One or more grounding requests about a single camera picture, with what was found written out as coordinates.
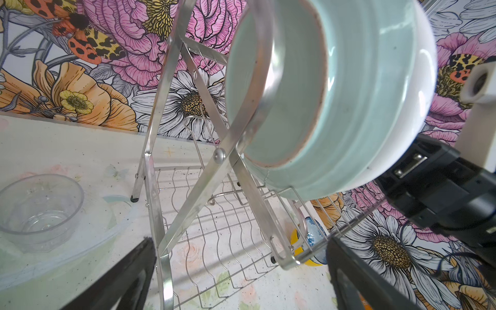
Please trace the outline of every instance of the rack leg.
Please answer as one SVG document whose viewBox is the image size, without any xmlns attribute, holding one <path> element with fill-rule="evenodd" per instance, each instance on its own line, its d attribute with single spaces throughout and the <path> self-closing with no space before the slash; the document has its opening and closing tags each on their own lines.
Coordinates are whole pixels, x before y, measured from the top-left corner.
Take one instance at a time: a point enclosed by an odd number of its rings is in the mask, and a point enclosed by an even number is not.
<svg viewBox="0 0 496 310">
<path fill-rule="evenodd" d="M 236 126 L 231 127 L 229 131 L 227 131 L 213 100 L 211 100 L 206 85 L 201 79 L 195 79 L 195 86 L 200 92 L 203 103 L 205 104 L 208 114 L 214 124 L 214 128 L 219 134 L 222 142 L 218 148 L 216 148 L 214 156 L 208 162 L 205 170 L 200 175 L 196 185 L 189 193 L 189 196 L 186 198 L 179 213 L 169 227 L 166 236 L 160 242 L 159 253 L 165 254 L 172 250 L 204 204 L 211 198 L 212 193 L 229 172 L 231 166 L 235 169 L 238 178 L 240 177 L 239 172 L 237 172 L 235 168 L 235 163 L 240 159 L 238 151 L 242 152 L 246 148 L 250 141 L 248 137 L 254 134 L 265 120 L 265 116 L 270 109 L 270 98 L 272 98 L 277 90 L 280 77 L 282 76 L 282 64 L 284 63 L 285 50 L 282 39 L 283 36 L 281 35 L 282 32 L 280 32 L 277 22 L 274 22 L 274 20 L 277 19 L 274 2 L 272 0 L 251 0 L 248 1 L 248 4 L 255 19 L 260 21 L 257 24 L 257 53 L 261 59 L 257 62 L 253 74 L 254 76 L 268 76 L 268 72 L 270 71 L 271 78 L 260 79 L 257 82 L 252 80 L 245 101 L 234 120 Z M 183 59 L 190 72 L 197 73 L 197 69 L 188 49 L 185 47 L 182 52 Z M 251 104 L 250 101 L 251 103 L 255 101 L 263 102 L 263 104 L 258 106 L 258 104 Z M 236 165 L 236 167 L 242 169 L 244 166 Z M 241 179 L 240 182 L 243 186 L 243 190 L 245 190 L 245 187 L 248 185 L 245 185 L 244 181 Z M 255 198 L 255 203 L 258 203 L 258 205 L 261 206 L 260 210 L 264 209 L 265 206 L 263 204 L 265 201 L 261 198 L 258 189 L 248 172 L 245 183 L 249 184 L 249 189 L 256 193 L 255 196 L 257 196 L 257 198 Z M 280 229 L 271 229 L 271 232 L 272 231 L 274 231 L 274 234 L 270 234 L 270 236 L 277 237 L 280 242 L 286 240 L 287 246 L 290 246 L 289 241 L 287 241 L 287 238 L 282 234 Z"/>
<path fill-rule="evenodd" d="M 172 310 L 174 308 L 174 293 L 172 286 L 171 263 L 169 252 L 164 254 L 158 252 L 158 244 L 165 236 L 164 222 L 162 220 L 162 208 L 160 207 L 160 198 L 158 192 L 157 179 L 155 178 L 155 168 L 151 154 L 145 154 L 143 157 L 146 200 L 148 206 L 148 216 L 150 219 L 150 228 L 153 238 L 155 251 L 157 253 L 157 281 L 160 296 L 160 309 Z"/>
<path fill-rule="evenodd" d="M 285 257 L 281 257 L 277 253 L 276 248 L 272 245 L 271 239 L 276 238 L 285 249 L 289 249 L 291 244 L 286 238 L 285 232 L 281 230 L 281 225 L 277 220 L 274 210 L 272 210 L 268 202 L 266 202 L 260 195 L 257 184 L 248 172 L 243 160 L 239 158 L 237 152 L 234 152 L 231 156 L 232 162 L 236 162 L 233 165 L 233 171 L 236 174 L 236 177 L 238 177 L 238 180 L 240 180 L 241 187 L 245 192 L 249 205 L 251 206 L 251 211 L 257 219 L 260 230 L 263 231 L 264 237 L 268 238 L 267 241 L 271 244 L 272 254 L 277 258 L 277 262 L 281 265 L 281 267 L 285 268 L 286 264 L 294 263 L 293 258 L 291 255 L 287 254 Z"/>
<path fill-rule="evenodd" d="M 208 115 L 210 116 L 210 120 L 214 124 L 214 128 L 217 131 L 217 134 L 221 138 L 221 140 L 224 140 L 224 138 L 227 135 L 227 128 L 224 125 L 224 122 L 222 121 L 217 108 L 215 106 L 215 103 L 213 102 L 210 94 L 208 93 L 207 86 L 201 79 L 201 76 L 198 72 L 198 69 L 196 68 L 193 59 L 191 57 L 191 54 L 188 50 L 188 46 L 183 45 L 183 48 L 181 50 L 181 55 L 183 56 L 183 60 L 185 61 L 188 70 L 190 72 L 195 72 L 196 75 L 193 75 L 193 82 L 195 86 L 198 88 L 198 92 L 200 93 L 200 96 L 203 99 L 203 103 L 205 105 L 205 108 L 207 109 Z M 270 207 L 265 207 L 265 201 L 261 198 L 260 194 L 258 193 L 258 188 L 257 185 L 254 183 L 251 175 L 249 174 L 248 170 L 246 169 L 244 163 L 242 160 L 240 160 L 239 155 L 237 154 L 236 151 L 233 151 L 231 155 L 229 156 L 229 161 L 232 164 L 233 170 L 236 173 L 236 176 L 238 177 L 238 180 L 240 180 L 241 184 L 243 185 L 243 191 L 247 193 L 247 199 L 248 202 L 250 203 L 251 210 L 255 214 L 255 217 L 258 220 L 258 223 L 260 225 L 260 228 L 263 232 L 269 234 L 269 236 L 276 236 L 278 240 L 287 248 L 289 248 L 291 245 L 287 241 L 287 238 L 284 236 L 284 232 L 278 230 L 277 228 L 274 227 L 274 225 L 271 223 L 271 221 L 267 221 L 266 219 L 277 219 L 277 217 L 274 214 L 274 211 Z M 193 191 L 190 194 L 190 197 L 195 197 L 197 194 L 197 191 L 193 189 Z M 171 226 L 171 231 L 167 233 L 166 239 L 163 240 L 163 243 L 161 244 L 164 249 L 171 249 L 177 242 L 177 240 L 181 237 L 182 233 L 184 232 L 184 229 L 187 228 L 193 218 L 198 214 L 198 212 L 201 209 L 201 205 L 196 205 L 197 202 L 192 202 L 191 201 L 186 201 L 183 207 L 181 208 L 178 216 L 174 220 Z M 299 219 L 300 223 L 305 223 L 304 219 Z"/>
<path fill-rule="evenodd" d="M 136 173 L 136 180 L 134 180 L 134 187 L 132 189 L 131 202 L 138 202 L 139 194 L 143 188 L 143 182 L 145 181 L 145 173 L 143 169 L 144 156 L 139 159 L 138 172 Z"/>
<path fill-rule="evenodd" d="M 146 140 L 143 145 L 142 154 L 152 153 L 155 139 L 157 138 L 158 127 L 160 126 L 160 120 L 162 119 L 162 115 L 164 113 L 167 96 L 169 95 L 169 90 L 171 88 L 172 78 L 174 77 L 174 73 L 176 72 L 179 53 L 181 51 L 181 47 L 183 46 L 183 37 L 186 34 L 186 29 L 189 24 L 191 14 L 193 13 L 193 7 L 195 3 L 196 0 L 179 1 L 177 13 L 174 17 L 172 31 L 167 39 L 168 48 L 165 54 L 164 65 L 162 66 L 162 75 L 157 86 L 157 95 L 155 96 L 155 102 L 153 103 L 150 123 L 148 124 L 148 130 L 146 132 Z M 134 182 L 134 188 L 132 190 L 132 202 L 138 201 L 139 194 L 143 187 L 143 181 L 143 157 L 141 157 L 137 172 L 137 178 Z"/>
</svg>

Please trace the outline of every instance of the clear plastic cup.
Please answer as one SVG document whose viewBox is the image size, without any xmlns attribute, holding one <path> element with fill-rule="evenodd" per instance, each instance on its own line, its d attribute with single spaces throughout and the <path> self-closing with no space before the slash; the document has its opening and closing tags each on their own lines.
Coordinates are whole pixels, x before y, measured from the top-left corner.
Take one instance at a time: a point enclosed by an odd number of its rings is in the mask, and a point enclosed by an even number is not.
<svg viewBox="0 0 496 310">
<path fill-rule="evenodd" d="M 21 251 L 50 252 L 77 227 L 81 186 L 61 175 L 21 179 L 0 191 L 0 231 Z"/>
</svg>

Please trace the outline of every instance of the yellow flower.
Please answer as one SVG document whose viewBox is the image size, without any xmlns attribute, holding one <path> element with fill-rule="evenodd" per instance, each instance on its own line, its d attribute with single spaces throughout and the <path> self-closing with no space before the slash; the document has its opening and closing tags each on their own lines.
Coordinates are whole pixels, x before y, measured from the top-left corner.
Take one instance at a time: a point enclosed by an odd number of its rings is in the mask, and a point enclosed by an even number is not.
<svg viewBox="0 0 496 310">
<path fill-rule="evenodd" d="M 88 97 L 84 94 L 63 90 L 59 96 L 62 98 L 62 106 L 69 111 L 76 111 L 79 114 L 85 115 L 90 114 L 93 109 L 93 104 L 88 101 Z"/>
<path fill-rule="evenodd" d="M 26 15 L 33 15 L 34 12 L 26 5 L 24 0 L 5 0 L 5 7 L 16 10 Z"/>
</svg>

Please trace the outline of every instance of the floral wallpaper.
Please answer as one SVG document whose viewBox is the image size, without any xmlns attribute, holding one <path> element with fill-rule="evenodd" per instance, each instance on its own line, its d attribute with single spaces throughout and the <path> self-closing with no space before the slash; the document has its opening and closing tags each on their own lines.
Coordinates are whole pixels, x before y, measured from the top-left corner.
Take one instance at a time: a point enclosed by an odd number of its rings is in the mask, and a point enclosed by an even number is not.
<svg viewBox="0 0 496 310">
<path fill-rule="evenodd" d="M 0 111 L 146 132 L 177 4 L 0 0 Z M 243 0 L 198 0 L 186 35 L 228 54 L 245 5 Z M 438 79 L 422 132 L 453 145 L 471 108 L 459 101 L 461 87 L 474 66 L 496 60 L 496 0 L 445 0 L 431 25 Z M 199 55 L 193 60 L 225 117 L 225 69 Z M 188 118 L 207 111 L 182 59 L 176 70 L 158 134 L 217 142 L 211 124 Z M 329 217 L 312 203 L 332 230 L 382 197 L 371 182 L 319 199 Z M 420 309 L 496 310 L 496 294 L 475 261 L 454 257 L 443 264 L 440 278 L 426 276 L 441 257 L 463 251 L 463 245 L 412 225 L 401 234 L 405 222 L 385 202 L 342 241 Z"/>
<path fill-rule="evenodd" d="M 0 0 L 0 111 L 146 132 L 177 0 Z M 186 35 L 227 54 L 245 2 L 201 0 Z M 225 116 L 224 68 L 193 60 Z M 159 134 L 191 139 L 208 115 L 180 59 Z M 194 138 L 211 124 L 188 118 Z"/>
</svg>

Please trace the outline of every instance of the metal rivet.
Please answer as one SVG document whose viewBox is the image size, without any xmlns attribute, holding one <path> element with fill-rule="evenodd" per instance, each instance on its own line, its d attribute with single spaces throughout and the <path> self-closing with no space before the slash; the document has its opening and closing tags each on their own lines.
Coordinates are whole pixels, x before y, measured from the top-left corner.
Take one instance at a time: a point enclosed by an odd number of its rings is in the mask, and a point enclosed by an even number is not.
<svg viewBox="0 0 496 310">
<path fill-rule="evenodd" d="M 487 73 L 484 73 L 483 75 L 479 76 L 479 78 L 474 83 L 474 95 L 477 95 L 481 91 L 487 79 L 488 79 Z"/>
<path fill-rule="evenodd" d="M 226 159 L 226 151 L 223 148 L 219 147 L 214 151 L 214 162 L 217 164 L 222 164 Z"/>
</svg>

